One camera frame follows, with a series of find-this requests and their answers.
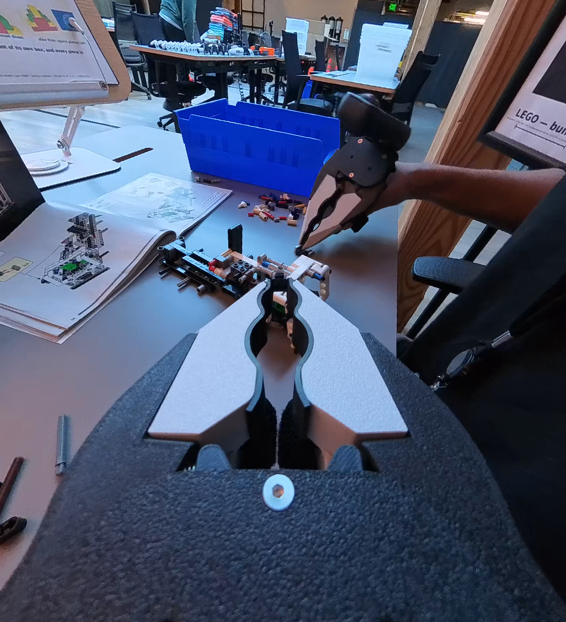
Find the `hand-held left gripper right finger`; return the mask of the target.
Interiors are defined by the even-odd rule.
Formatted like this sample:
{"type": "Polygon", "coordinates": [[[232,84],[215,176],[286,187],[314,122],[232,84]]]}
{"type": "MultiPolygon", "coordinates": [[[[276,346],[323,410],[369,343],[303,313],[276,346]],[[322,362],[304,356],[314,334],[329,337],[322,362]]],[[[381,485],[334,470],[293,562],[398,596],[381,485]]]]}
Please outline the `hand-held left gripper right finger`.
{"type": "Polygon", "coordinates": [[[286,468],[314,469],[320,455],[408,427],[360,331],[312,291],[288,281],[291,342],[301,357],[286,407],[286,468]]]}

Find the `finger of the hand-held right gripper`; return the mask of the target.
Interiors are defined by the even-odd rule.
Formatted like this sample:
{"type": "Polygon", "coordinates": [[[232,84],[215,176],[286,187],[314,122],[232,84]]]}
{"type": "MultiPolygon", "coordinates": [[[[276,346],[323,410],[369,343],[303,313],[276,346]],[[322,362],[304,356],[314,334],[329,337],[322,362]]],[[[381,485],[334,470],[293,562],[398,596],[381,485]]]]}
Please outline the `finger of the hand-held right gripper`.
{"type": "Polygon", "coordinates": [[[344,192],[335,198],[336,187],[320,187],[310,199],[307,208],[307,247],[312,248],[343,229],[345,222],[360,214],[362,199],[355,192],[344,192]],[[322,204],[334,206],[329,215],[327,209],[318,215],[322,204]]]}
{"type": "Polygon", "coordinates": [[[308,252],[308,249],[335,235],[342,230],[350,229],[344,219],[349,213],[340,209],[334,219],[330,218],[337,210],[338,200],[346,194],[350,178],[346,175],[326,174],[314,189],[304,215],[302,229],[297,245],[297,253],[308,252]]]}

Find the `partly built lego truck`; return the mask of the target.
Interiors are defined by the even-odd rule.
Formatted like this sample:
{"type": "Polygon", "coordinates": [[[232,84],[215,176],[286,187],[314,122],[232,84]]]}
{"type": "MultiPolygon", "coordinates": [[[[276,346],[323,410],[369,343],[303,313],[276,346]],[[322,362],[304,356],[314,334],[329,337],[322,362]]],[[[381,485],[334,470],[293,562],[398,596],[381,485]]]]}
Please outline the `partly built lego truck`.
{"type": "Polygon", "coordinates": [[[305,353],[302,327],[312,333],[316,347],[337,341],[348,322],[325,303],[329,294],[330,268],[301,255],[285,265],[262,254],[242,253],[243,229],[228,229],[228,249],[217,256],[187,249],[182,239],[159,247],[161,274],[173,272],[179,286],[193,282],[200,294],[220,291],[233,305],[220,318],[205,325],[194,342],[193,357],[220,354],[233,362],[248,360],[263,347],[263,328],[285,328],[294,348],[305,353]]]}

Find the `person's right forearm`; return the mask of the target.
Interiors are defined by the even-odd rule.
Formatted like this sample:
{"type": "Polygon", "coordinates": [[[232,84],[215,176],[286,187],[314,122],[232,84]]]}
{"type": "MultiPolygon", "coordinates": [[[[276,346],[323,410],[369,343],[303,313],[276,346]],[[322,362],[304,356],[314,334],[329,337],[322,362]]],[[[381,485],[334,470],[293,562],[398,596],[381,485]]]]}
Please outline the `person's right forearm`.
{"type": "Polygon", "coordinates": [[[368,213],[422,200],[513,233],[564,176],[557,168],[513,171],[399,162],[368,213]]]}

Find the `pile of coloured lego parts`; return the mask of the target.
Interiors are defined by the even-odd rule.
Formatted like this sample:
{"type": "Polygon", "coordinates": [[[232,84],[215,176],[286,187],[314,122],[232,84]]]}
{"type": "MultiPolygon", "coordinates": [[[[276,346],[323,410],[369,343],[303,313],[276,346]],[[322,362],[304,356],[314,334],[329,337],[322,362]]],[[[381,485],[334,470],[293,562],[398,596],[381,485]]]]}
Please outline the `pile of coloured lego parts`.
{"type": "Polygon", "coordinates": [[[308,200],[294,198],[284,193],[263,193],[255,202],[241,200],[238,209],[245,210],[250,218],[259,218],[264,222],[284,222],[297,227],[307,212],[308,200]]]}

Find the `brown lego axle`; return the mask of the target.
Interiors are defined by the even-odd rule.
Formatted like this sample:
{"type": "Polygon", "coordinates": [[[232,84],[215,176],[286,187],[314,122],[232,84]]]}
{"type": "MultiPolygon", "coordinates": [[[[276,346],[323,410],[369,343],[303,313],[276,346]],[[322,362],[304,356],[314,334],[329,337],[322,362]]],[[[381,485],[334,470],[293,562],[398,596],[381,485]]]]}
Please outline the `brown lego axle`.
{"type": "Polygon", "coordinates": [[[23,456],[15,457],[9,467],[9,470],[7,471],[6,477],[2,482],[2,485],[0,487],[0,515],[24,462],[25,458],[23,456]]]}

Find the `wooden top desk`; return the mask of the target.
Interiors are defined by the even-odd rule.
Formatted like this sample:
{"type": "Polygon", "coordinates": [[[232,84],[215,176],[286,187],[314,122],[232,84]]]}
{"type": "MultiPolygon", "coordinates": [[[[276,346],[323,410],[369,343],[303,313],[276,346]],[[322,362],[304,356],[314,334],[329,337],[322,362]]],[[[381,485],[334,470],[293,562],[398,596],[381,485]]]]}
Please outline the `wooden top desk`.
{"type": "Polygon", "coordinates": [[[218,99],[228,98],[228,84],[226,75],[239,72],[245,67],[250,72],[256,74],[255,85],[250,86],[251,103],[261,103],[261,72],[266,68],[276,67],[280,58],[276,56],[233,56],[233,55],[210,55],[202,53],[186,53],[169,50],[161,50],[145,45],[130,45],[130,49],[139,51],[151,57],[156,62],[166,63],[175,66],[180,63],[195,70],[198,74],[217,74],[218,75],[218,99]]]}
{"type": "Polygon", "coordinates": [[[320,86],[327,86],[335,91],[352,91],[358,93],[373,93],[387,96],[391,98],[400,81],[396,77],[387,78],[386,80],[378,80],[370,78],[369,82],[363,81],[353,71],[334,71],[334,72],[312,72],[310,80],[320,86]]]}

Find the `black office chair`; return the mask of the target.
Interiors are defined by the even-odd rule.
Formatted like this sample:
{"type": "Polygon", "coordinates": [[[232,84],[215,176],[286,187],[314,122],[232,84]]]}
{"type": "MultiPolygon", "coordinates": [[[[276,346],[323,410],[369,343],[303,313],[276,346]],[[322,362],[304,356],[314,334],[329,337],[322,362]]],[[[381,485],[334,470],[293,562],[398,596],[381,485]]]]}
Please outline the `black office chair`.
{"type": "Polygon", "coordinates": [[[389,103],[388,113],[410,125],[413,107],[420,90],[432,73],[440,55],[428,55],[419,51],[389,103]]]}
{"type": "Polygon", "coordinates": [[[397,330],[416,338],[450,295],[458,295],[484,270],[478,256],[498,232],[485,226],[462,258],[407,259],[397,274],[397,330]]]}
{"type": "Polygon", "coordinates": [[[302,73],[297,45],[297,33],[282,31],[282,48],[287,74],[287,89],[283,107],[289,110],[332,117],[334,105],[320,98],[303,97],[303,90],[310,76],[302,73]]]}
{"type": "Polygon", "coordinates": [[[156,97],[164,99],[163,108],[169,114],[163,115],[157,121],[158,127],[167,129],[173,123],[175,131],[180,132],[178,128],[177,116],[175,110],[190,106],[192,101],[205,94],[207,88],[201,82],[179,81],[179,82],[162,82],[160,78],[156,78],[155,82],[150,84],[153,94],[156,97]]]}
{"type": "Polygon", "coordinates": [[[113,15],[115,21],[115,40],[118,50],[128,69],[132,71],[132,89],[145,93],[148,100],[152,99],[148,87],[145,71],[146,58],[139,51],[131,48],[138,44],[136,29],[133,21],[133,10],[130,4],[113,1],[113,15]]]}

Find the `blue plastic bin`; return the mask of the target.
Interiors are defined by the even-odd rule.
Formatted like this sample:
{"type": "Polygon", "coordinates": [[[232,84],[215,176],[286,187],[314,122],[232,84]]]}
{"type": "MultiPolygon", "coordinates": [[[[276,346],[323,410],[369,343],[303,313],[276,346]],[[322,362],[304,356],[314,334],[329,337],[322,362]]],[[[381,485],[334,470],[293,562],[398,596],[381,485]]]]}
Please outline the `blue plastic bin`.
{"type": "Polygon", "coordinates": [[[226,99],[175,111],[190,167],[308,197],[340,147],[338,119],[226,99]]]}

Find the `white plastic crate stack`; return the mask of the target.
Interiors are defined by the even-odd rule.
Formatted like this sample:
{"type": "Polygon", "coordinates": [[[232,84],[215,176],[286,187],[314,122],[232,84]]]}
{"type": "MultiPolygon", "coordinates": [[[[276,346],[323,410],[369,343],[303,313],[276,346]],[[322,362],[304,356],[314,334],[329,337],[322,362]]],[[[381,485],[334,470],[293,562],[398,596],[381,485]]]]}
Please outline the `white plastic crate stack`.
{"type": "Polygon", "coordinates": [[[375,86],[386,86],[392,81],[411,35],[411,29],[397,24],[364,24],[357,59],[358,80],[375,86]]]}
{"type": "Polygon", "coordinates": [[[301,55],[314,54],[315,41],[324,41],[328,23],[322,20],[305,20],[292,17],[286,18],[286,32],[297,34],[297,45],[301,55]]]}

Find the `black badge reel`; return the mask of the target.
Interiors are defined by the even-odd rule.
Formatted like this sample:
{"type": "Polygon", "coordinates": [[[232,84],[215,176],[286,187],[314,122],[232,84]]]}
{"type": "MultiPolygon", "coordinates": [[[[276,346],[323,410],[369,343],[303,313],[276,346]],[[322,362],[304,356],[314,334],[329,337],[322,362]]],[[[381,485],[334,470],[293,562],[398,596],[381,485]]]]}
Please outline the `black badge reel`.
{"type": "Polygon", "coordinates": [[[438,375],[430,385],[432,391],[446,388],[456,378],[466,375],[472,367],[490,352],[512,340],[510,331],[505,331],[491,341],[481,341],[477,345],[458,353],[448,364],[445,371],[438,375]]]}

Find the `open instruction booklet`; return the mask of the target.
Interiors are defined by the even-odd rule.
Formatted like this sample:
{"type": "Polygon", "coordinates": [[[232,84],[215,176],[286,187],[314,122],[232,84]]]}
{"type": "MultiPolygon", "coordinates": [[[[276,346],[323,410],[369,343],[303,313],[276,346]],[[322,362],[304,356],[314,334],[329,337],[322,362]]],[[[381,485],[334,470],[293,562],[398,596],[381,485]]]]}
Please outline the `open instruction booklet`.
{"type": "Polygon", "coordinates": [[[63,343],[231,194],[150,173],[84,206],[43,203],[0,241],[0,324],[63,343]]]}

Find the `colourful stack of boxes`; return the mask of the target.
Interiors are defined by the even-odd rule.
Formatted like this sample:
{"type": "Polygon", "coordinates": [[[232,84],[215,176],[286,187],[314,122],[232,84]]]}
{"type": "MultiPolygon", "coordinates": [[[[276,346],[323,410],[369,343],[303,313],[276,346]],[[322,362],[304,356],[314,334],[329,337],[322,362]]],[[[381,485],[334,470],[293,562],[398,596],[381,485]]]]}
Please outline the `colourful stack of boxes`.
{"type": "Polygon", "coordinates": [[[240,44],[241,27],[235,12],[224,7],[216,7],[210,11],[209,27],[201,35],[202,42],[240,44]]]}

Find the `row of devices on desk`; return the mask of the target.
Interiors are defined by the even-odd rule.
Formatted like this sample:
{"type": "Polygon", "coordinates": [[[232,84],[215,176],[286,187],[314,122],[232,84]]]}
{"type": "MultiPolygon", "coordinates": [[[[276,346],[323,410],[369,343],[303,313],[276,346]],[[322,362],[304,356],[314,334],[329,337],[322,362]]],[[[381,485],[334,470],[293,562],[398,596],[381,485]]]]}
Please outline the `row of devices on desk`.
{"type": "Polygon", "coordinates": [[[213,41],[203,42],[169,42],[166,40],[152,40],[149,44],[152,49],[161,51],[185,53],[191,55],[230,56],[230,57],[274,57],[273,48],[248,47],[237,43],[222,43],[213,41]]]}

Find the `printed instruction sheet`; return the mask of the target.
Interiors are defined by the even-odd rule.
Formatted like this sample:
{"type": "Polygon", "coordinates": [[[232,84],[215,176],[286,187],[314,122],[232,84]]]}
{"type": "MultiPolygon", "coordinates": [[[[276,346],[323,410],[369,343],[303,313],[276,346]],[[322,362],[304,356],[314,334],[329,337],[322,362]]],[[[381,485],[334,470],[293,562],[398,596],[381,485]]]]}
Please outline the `printed instruction sheet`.
{"type": "Polygon", "coordinates": [[[75,1],[0,1],[0,85],[118,84],[75,1]]]}

